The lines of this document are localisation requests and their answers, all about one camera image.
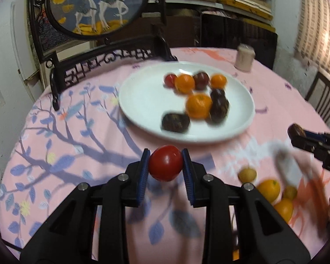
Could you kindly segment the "large mandarin orange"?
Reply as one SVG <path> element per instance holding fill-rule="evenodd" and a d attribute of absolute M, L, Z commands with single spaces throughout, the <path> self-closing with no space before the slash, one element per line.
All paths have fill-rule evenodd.
<path fill-rule="evenodd" d="M 209 117 L 212 99 L 205 94 L 190 95 L 185 103 L 185 111 L 192 119 L 204 120 Z"/>

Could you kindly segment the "small red cherry tomato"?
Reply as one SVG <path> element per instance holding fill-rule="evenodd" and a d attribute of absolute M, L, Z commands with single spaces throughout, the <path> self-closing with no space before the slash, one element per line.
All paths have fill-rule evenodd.
<path fill-rule="evenodd" d="M 164 77 L 164 84 L 167 88 L 174 88 L 175 87 L 175 81 L 177 79 L 177 75 L 173 73 L 169 73 Z"/>

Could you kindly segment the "small tan longan back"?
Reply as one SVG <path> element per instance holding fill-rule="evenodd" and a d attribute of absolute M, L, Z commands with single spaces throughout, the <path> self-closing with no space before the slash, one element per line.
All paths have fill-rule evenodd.
<path fill-rule="evenodd" d="M 293 201 L 297 197 L 297 188 L 292 185 L 287 185 L 282 192 L 282 198 Z"/>

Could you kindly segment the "yellow lemon fruit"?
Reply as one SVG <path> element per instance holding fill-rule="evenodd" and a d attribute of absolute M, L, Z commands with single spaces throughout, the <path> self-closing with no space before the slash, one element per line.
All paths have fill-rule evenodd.
<path fill-rule="evenodd" d="M 263 195 L 269 203 L 273 203 L 280 195 L 280 183 L 276 179 L 267 179 L 259 183 L 258 191 Z"/>

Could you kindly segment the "pink printed tablecloth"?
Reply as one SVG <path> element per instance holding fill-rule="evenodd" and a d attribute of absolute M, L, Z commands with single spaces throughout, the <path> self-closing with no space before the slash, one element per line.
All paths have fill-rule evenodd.
<path fill-rule="evenodd" d="M 274 153 L 290 148 L 287 128 L 298 123 L 326 132 L 326 124 L 297 89 L 259 62 L 249 73 L 234 67 L 231 49 L 178 48 L 180 61 L 216 67 L 236 77 L 251 93 L 256 114 L 239 137 L 213 145 L 190 145 L 191 159 L 224 182 L 238 185 L 245 165 L 257 179 L 277 178 Z M 60 110 L 49 91 L 35 102 L 0 186 L 0 232 L 17 247 L 29 242 L 39 226 L 81 182 L 98 185 L 138 161 L 144 149 L 165 140 L 133 126 L 118 106 L 124 80 L 146 62 L 117 60 L 98 67 L 91 77 L 65 91 Z M 172 183 L 148 179 L 137 209 L 126 210 L 131 263 L 200 263 L 204 242 L 204 209 L 193 209 L 182 178 Z"/>

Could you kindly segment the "small tan longan front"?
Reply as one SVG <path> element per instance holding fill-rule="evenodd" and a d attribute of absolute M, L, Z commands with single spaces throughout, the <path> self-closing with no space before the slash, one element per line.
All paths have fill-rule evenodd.
<path fill-rule="evenodd" d="M 251 167 L 243 167 L 238 173 L 241 183 L 254 182 L 257 177 L 257 171 Z"/>

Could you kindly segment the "dark cherry with stem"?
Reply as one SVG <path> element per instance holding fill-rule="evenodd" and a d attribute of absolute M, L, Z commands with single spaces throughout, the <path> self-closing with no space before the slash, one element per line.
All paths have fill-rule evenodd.
<path fill-rule="evenodd" d="M 225 91 L 223 89 L 212 89 L 210 97 L 212 100 L 220 99 L 222 97 L 225 98 Z"/>

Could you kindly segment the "patterned curtain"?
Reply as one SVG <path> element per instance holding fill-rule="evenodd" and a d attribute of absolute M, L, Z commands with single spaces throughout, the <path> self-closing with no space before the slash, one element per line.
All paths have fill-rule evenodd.
<path fill-rule="evenodd" d="M 330 0 L 301 0 L 295 50 L 330 74 Z"/>

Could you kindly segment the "pink beverage can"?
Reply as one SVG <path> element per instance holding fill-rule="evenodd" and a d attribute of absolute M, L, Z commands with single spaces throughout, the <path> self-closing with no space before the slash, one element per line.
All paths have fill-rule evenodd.
<path fill-rule="evenodd" d="M 250 72 L 255 56 L 255 50 L 252 46 L 239 44 L 234 64 L 235 68 L 242 72 Z"/>

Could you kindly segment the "yellow kumquat front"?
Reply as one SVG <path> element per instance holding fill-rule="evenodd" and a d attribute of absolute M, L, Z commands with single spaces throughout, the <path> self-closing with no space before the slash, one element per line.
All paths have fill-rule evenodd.
<path fill-rule="evenodd" d="M 227 78 L 224 75 L 214 74 L 210 78 L 210 87 L 212 89 L 224 89 L 227 82 Z"/>

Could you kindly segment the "red plum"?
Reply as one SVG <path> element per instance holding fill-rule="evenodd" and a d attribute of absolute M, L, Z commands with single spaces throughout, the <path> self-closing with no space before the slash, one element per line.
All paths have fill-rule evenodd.
<path fill-rule="evenodd" d="M 194 81 L 195 81 L 195 89 L 197 91 L 202 91 L 207 88 L 207 85 L 209 84 L 209 75 L 205 71 L 199 71 L 195 75 L 193 75 Z"/>

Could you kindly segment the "small tan longan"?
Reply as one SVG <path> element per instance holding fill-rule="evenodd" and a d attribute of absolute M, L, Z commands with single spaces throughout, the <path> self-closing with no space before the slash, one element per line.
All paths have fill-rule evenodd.
<path fill-rule="evenodd" d="M 257 177 L 257 171 L 251 167 L 243 167 L 238 173 L 241 183 L 254 182 Z"/>
<path fill-rule="evenodd" d="M 282 198 L 293 201 L 297 197 L 297 188 L 292 185 L 287 185 L 282 192 Z"/>

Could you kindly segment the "dark cabinet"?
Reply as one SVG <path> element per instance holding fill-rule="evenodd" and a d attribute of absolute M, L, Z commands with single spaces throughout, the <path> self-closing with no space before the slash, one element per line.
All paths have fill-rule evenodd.
<path fill-rule="evenodd" d="M 253 47 L 255 59 L 273 69 L 278 35 L 267 29 L 228 17 L 201 14 L 200 46 L 236 50 L 240 44 Z"/>

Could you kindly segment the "orange yellow fruit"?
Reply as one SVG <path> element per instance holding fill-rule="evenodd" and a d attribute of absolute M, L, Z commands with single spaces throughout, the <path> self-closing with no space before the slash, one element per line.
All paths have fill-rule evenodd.
<path fill-rule="evenodd" d="M 290 199 L 282 198 L 278 203 L 274 205 L 274 209 L 287 223 L 291 220 L 294 206 Z"/>

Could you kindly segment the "dark wooden chair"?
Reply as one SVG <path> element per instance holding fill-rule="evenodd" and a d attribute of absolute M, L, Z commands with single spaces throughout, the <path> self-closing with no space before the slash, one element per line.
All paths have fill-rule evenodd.
<path fill-rule="evenodd" d="M 325 70 L 317 72 L 305 100 L 309 102 L 314 94 L 318 97 L 314 109 L 324 123 L 327 124 L 330 121 L 330 73 Z"/>

